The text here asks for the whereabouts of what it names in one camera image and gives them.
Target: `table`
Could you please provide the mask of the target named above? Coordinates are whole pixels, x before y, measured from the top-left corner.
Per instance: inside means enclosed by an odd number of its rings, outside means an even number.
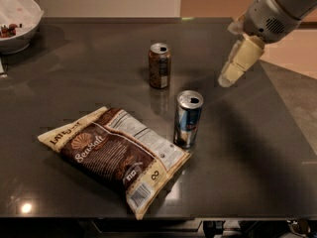
[[[233,87],[217,83],[236,41],[230,22],[43,19],[27,49],[1,58],[0,217],[133,219],[123,198],[37,137],[107,106],[172,141],[175,96],[190,89],[205,99],[192,157],[145,219],[315,219],[317,157],[263,65]],[[172,50],[168,89],[149,86],[154,42]]]

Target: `brown snack bag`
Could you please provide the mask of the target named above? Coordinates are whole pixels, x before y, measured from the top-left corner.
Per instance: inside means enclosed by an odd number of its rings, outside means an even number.
[[[102,107],[39,140],[73,163],[122,184],[137,219],[190,155],[123,109]]]

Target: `blue soda can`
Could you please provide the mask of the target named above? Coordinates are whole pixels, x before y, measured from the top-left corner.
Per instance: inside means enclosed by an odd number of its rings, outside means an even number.
[[[174,143],[179,147],[190,148],[195,143],[203,102],[196,91],[182,91],[177,95]]]

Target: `gray robot arm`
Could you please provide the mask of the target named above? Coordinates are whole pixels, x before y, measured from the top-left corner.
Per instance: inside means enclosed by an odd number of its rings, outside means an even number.
[[[219,83],[231,86],[264,53],[264,46],[280,41],[297,29],[317,6],[317,0],[255,0],[246,13],[229,27],[243,34],[237,41],[219,76]]]

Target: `barcode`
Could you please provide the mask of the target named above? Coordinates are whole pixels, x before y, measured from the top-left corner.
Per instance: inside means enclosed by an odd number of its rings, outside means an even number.
[[[149,198],[151,195],[151,191],[149,187],[145,184],[142,183],[136,191],[131,195],[131,199],[134,201],[137,207],[139,207],[145,200]]]

